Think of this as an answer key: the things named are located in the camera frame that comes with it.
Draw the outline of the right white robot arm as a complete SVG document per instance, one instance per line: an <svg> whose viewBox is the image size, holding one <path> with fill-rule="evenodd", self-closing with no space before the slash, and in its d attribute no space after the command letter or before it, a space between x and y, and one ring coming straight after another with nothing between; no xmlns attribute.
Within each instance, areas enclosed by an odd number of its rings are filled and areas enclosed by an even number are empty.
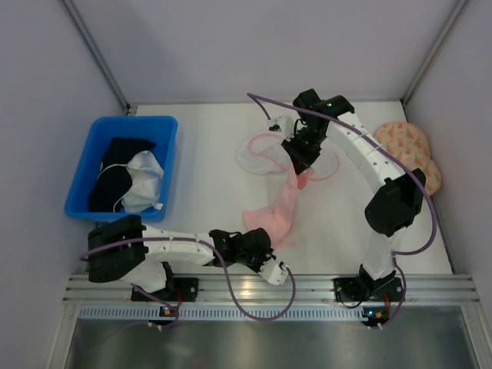
<svg viewBox="0 0 492 369"><path fill-rule="evenodd" d="M406 172L386 155L371 134L357 122L339 125L341 118L354 118L354 106L342 95L321 99L314 89L293 101L303 128L296 128L282 145L296 174L305 173L321 154L325 139L334 142L359 169L374 193L364 209L371 227L367 257L357 276L334 280L335 298L347 308L365 301L396 301L403 293L392 257L403 233L421 212L425 175L420 169Z"/></svg>

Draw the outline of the white mesh laundry bag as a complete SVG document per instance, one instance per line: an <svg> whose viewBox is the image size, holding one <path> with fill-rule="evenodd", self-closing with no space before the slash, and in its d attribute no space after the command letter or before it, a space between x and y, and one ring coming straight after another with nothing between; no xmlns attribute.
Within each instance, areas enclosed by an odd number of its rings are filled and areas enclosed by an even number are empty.
<svg viewBox="0 0 492 369"><path fill-rule="evenodd" d="M249 138L238 149L236 160L242 169L253 175L295 172L291 157L281 145L283 139L279 134L261 134ZM326 181L337 173L339 167L339 157L329 150L297 177L299 181Z"/></svg>

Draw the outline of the pink bra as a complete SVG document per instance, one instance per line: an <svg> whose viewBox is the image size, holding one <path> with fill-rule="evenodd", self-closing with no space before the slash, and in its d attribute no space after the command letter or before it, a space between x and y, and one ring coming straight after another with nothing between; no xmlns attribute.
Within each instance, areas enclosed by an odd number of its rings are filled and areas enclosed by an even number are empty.
<svg viewBox="0 0 492 369"><path fill-rule="evenodd" d="M287 179L272 204L243 212L243 222L247 230L263 228L274 250L295 249L297 244L294 241L286 241L285 238L293 223L298 192L306 187L313 174L313 169L308 169L300 175L296 175L294 170L288 170Z"/></svg>

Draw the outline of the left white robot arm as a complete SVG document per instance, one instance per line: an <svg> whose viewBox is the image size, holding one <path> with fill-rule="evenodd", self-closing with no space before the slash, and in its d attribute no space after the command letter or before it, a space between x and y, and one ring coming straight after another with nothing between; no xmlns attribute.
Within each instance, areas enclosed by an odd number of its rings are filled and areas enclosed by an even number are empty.
<svg viewBox="0 0 492 369"><path fill-rule="evenodd" d="M272 285L282 285L288 276L263 228L244 234L218 229L185 234L154 228L129 215L91 231L88 253L90 282L125 281L150 294L175 289L174 263L215 268L240 264Z"/></svg>

